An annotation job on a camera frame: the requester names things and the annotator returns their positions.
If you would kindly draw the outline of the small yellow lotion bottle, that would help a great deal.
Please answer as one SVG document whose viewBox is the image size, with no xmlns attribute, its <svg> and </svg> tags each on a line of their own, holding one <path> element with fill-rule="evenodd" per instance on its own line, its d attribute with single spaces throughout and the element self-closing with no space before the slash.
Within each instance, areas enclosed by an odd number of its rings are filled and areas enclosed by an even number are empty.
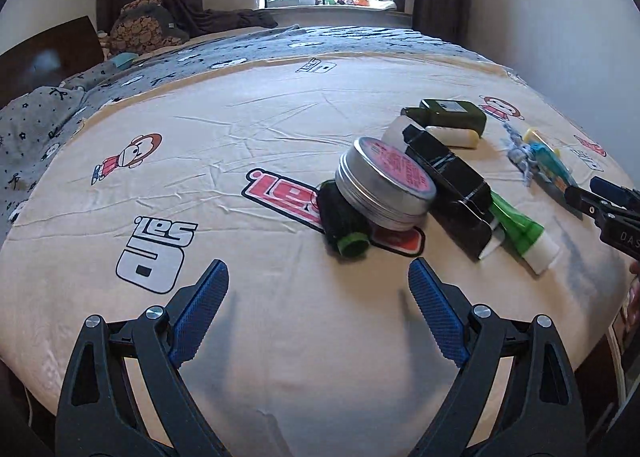
<svg viewBox="0 0 640 457">
<path fill-rule="evenodd" d="M 480 144 L 480 136 L 472 129 L 428 126 L 425 131 L 449 148 L 466 148 L 475 150 Z"/>
</svg>

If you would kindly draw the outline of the large dark green bottle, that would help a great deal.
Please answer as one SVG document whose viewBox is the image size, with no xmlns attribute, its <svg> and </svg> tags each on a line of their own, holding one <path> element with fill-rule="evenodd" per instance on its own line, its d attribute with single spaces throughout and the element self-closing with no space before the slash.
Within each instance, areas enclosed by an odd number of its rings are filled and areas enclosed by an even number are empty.
<svg viewBox="0 0 640 457">
<path fill-rule="evenodd" d="M 487 121 L 483 110 L 468 101 L 422 99 L 418 106 L 402 107 L 400 113 L 423 128 L 473 130 L 479 136 L 483 136 Z"/>
</svg>

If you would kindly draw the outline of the round metal tin pink label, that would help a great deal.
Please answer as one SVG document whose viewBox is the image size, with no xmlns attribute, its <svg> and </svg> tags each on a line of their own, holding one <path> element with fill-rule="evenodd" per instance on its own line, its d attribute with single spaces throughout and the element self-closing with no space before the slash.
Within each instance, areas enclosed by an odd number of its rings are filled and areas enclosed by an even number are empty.
<svg viewBox="0 0 640 457">
<path fill-rule="evenodd" d="M 396 232 L 422 225 L 436 197 L 435 183 L 417 162 L 370 136 L 352 142 L 334 181 L 349 205 L 371 223 Z"/>
</svg>

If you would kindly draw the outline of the small dark green bottle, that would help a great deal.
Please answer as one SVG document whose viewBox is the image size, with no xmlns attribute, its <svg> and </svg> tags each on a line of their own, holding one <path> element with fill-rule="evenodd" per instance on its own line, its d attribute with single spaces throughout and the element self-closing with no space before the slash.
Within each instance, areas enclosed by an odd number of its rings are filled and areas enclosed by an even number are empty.
<svg viewBox="0 0 640 457">
<path fill-rule="evenodd" d="M 341 194 L 334 180 L 317 192 L 320 222 L 329 246 L 345 259 L 361 257 L 370 247 L 371 225 Z"/>
</svg>

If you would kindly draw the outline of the colourful candy wrapper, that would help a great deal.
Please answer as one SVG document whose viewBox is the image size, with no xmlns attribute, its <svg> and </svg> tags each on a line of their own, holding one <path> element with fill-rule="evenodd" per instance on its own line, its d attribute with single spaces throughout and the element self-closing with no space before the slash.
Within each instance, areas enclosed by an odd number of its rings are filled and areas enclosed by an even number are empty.
<svg viewBox="0 0 640 457">
<path fill-rule="evenodd" d="M 562 194 L 571 186 L 577 188 L 578 184 L 572 173 L 561 160 L 560 151 L 552 147 L 537 129 L 529 128 L 525 132 L 523 140 L 529 146 L 535 158 L 538 173 L 545 181 Z"/>
</svg>

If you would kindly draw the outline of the green white tube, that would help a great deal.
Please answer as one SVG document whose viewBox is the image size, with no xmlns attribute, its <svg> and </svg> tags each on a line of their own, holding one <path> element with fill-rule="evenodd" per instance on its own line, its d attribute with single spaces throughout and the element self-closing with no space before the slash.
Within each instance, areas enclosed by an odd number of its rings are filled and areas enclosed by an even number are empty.
<svg viewBox="0 0 640 457">
<path fill-rule="evenodd" d="M 560 247 L 546 229 L 509 204 L 498 193 L 491 192 L 490 212 L 509 238 L 516 253 L 530 269 L 541 275 L 559 255 Z"/>
</svg>

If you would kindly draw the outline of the black cosmetic box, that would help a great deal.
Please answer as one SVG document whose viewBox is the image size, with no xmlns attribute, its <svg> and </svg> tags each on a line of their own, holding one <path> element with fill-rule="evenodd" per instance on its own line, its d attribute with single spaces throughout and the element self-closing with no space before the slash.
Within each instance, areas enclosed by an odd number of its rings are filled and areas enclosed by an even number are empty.
<svg viewBox="0 0 640 457">
<path fill-rule="evenodd" d="M 490 211 L 490 186 L 480 173 L 426 130 L 408 125 L 402 130 L 401 139 L 406 144 L 406 154 L 435 183 L 431 213 L 436 221 L 465 255 L 472 260 L 484 258 L 497 227 Z"/>
</svg>

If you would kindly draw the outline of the beige cartoon print blanket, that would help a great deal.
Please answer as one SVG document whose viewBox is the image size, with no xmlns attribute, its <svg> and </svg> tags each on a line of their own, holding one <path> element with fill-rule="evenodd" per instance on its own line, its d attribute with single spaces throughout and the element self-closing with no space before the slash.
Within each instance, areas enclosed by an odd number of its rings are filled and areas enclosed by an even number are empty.
<svg viewBox="0 0 640 457">
<path fill-rule="evenodd" d="M 489 119 L 465 161 L 558 245 L 534 274 L 506 248 L 474 261 L 434 220 L 392 248 L 337 259 L 314 189 L 360 136 L 380 138 L 422 99 L 494 103 L 558 141 L 580 183 L 620 166 L 496 65 L 443 55 L 306 56 L 244 63 L 106 103 L 73 128 L 1 249 L 1 357 L 49 408 L 84 319 L 138 316 L 227 263 L 229 291 L 182 377 L 235 456 L 405 456 L 456 366 L 407 284 L 422 255 L 499 315 L 547 314 L 573 364 L 611 325 L 627 260 L 537 185 Z"/>
</svg>

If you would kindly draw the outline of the dark wooden headboard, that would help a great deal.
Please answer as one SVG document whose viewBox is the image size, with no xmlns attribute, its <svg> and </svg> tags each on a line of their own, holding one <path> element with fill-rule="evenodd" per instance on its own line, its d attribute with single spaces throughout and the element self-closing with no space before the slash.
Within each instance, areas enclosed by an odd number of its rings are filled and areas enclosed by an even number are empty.
<svg viewBox="0 0 640 457">
<path fill-rule="evenodd" d="M 0 56 L 0 104 L 102 63 L 104 55 L 88 16 L 40 32 Z"/>
</svg>

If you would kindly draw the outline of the brown patterned pillow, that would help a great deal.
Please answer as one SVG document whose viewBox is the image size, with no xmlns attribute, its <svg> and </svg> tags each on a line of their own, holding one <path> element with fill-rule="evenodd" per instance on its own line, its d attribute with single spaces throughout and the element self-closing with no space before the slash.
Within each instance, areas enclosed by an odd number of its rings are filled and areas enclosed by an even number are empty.
<svg viewBox="0 0 640 457">
<path fill-rule="evenodd" d="M 125 4 L 108 34 L 110 52 L 146 54 L 186 43 L 189 34 L 178 26 L 163 2 L 134 0 Z"/>
</svg>

